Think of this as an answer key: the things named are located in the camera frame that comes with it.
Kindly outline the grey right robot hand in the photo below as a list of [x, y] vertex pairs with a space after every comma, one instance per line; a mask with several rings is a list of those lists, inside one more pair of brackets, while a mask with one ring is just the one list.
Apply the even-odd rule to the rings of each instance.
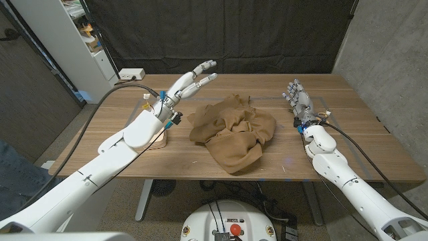
[[320, 121], [314, 111], [312, 100], [297, 78], [288, 84], [287, 91], [282, 93], [282, 97], [290, 104], [294, 114], [293, 126], [300, 132]]

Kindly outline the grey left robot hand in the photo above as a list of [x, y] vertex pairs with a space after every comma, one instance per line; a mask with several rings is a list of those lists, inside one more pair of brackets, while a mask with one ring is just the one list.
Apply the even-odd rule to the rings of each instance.
[[183, 74], [167, 91], [161, 91], [154, 105], [154, 115], [161, 122], [171, 116], [171, 111], [181, 99], [194, 96], [200, 89], [216, 79], [217, 73], [212, 73], [201, 80], [196, 78], [205, 70], [217, 65], [214, 60], [207, 60], [196, 66], [190, 72]]

